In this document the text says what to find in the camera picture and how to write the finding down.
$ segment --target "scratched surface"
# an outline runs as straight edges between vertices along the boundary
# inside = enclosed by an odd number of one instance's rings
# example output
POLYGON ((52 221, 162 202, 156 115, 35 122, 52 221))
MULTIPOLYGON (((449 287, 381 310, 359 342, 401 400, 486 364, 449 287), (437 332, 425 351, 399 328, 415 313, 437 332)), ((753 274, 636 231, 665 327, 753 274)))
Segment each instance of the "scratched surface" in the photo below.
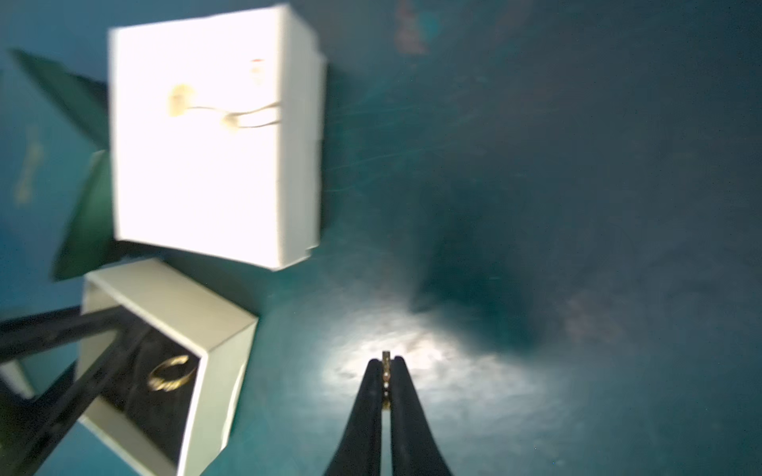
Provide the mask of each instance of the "scratched surface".
MULTIPOLYGON (((261 5, 77 2, 102 29, 261 5)), ((321 246, 168 253, 261 316, 205 474, 321 474, 386 349, 454 474, 762 473, 758 3, 293 4, 331 63, 321 246)), ((50 51, 104 75, 82 31, 50 51)), ((40 473, 130 474, 93 441, 40 473)))

